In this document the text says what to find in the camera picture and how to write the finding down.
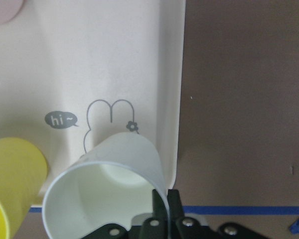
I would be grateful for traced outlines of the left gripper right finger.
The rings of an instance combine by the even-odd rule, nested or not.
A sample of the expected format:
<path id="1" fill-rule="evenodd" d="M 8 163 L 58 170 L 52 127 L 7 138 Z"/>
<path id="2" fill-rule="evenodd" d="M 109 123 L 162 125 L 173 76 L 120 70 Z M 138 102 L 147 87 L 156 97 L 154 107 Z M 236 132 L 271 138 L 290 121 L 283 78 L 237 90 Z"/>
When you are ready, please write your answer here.
<path id="1" fill-rule="evenodd" d="M 180 193 L 176 189 L 169 189 L 167 194 L 167 200 L 169 203 L 169 214 L 172 221 L 184 217 L 184 210 L 180 198 Z"/>

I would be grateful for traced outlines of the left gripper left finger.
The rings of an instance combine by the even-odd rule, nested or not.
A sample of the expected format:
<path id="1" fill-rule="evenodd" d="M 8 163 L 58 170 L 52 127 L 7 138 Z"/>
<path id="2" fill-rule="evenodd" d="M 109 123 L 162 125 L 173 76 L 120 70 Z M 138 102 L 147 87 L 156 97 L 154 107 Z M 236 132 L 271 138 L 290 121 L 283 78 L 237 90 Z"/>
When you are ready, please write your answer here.
<path id="1" fill-rule="evenodd" d="M 169 208 L 164 203 L 156 189 L 152 190 L 152 209 L 153 217 L 167 221 L 169 219 Z"/>

